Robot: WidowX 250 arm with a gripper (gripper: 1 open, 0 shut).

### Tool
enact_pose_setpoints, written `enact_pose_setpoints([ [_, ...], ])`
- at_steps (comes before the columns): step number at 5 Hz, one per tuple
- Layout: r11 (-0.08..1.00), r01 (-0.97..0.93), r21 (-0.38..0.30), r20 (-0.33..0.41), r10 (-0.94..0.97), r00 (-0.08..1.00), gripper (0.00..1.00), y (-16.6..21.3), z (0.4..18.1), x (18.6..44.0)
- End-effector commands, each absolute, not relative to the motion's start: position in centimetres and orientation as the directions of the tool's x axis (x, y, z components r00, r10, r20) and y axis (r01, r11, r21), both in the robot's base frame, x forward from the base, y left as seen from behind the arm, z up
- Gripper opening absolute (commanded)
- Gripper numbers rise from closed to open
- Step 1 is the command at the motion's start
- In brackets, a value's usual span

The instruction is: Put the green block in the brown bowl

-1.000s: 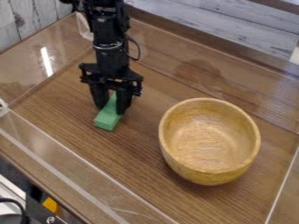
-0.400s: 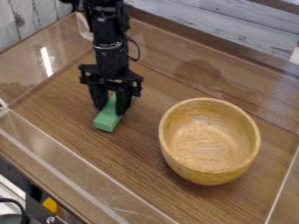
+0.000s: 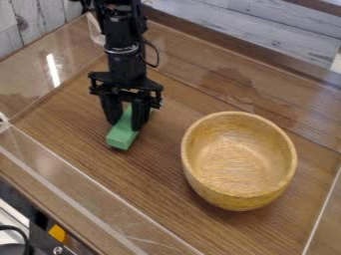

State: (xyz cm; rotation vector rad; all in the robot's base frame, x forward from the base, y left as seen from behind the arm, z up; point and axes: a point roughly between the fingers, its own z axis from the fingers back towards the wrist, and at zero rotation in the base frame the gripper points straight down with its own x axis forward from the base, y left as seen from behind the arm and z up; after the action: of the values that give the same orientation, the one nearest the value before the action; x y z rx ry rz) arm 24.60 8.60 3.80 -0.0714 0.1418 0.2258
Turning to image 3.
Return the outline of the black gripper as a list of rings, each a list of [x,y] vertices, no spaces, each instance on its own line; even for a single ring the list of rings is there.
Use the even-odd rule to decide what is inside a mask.
[[[108,69],[88,74],[89,93],[100,98],[107,122],[113,126],[123,114],[123,102],[132,103],[132,130],[139,131],[159,109],[163,86],[147,75],[146,49],[140,46],[104,48]]]

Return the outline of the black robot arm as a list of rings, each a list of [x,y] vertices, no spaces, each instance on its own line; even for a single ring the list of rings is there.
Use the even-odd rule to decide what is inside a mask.
[[[108,60],[105,72],[91,72],[89,93],[100,98],[108,123],[123,115],[123,103],[132,107],[131,128],[139,131],[150,110],[162,107],[164,87],[148,78],[147,67],[160,64],[160,53],[147,40],[148,17],[141,0],[95,0],[95,13]]]

